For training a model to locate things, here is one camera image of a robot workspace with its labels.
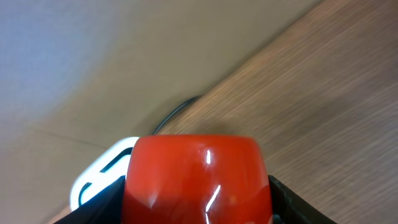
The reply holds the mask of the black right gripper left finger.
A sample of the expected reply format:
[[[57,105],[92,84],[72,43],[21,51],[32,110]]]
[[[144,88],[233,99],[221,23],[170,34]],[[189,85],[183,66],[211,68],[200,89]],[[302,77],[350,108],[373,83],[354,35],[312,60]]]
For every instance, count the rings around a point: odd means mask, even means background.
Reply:
[[[121,224],[125,176],[55,224]]]

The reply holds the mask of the red sauce bottle green cap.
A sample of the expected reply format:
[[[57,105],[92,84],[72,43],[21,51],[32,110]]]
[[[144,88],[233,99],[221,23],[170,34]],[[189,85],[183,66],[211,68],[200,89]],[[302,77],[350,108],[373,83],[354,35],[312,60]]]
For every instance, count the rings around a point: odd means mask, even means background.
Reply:
[[[127,170],[122,221],[272,223],[259,146],[252,138],[230,135],[140,138]]]

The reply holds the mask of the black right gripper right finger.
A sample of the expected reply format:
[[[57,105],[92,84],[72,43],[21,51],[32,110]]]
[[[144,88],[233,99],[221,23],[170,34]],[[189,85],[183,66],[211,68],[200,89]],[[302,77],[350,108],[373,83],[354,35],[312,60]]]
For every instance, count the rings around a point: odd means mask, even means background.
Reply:
[[[336,224],[274,176],[268,178],[275,224]]]

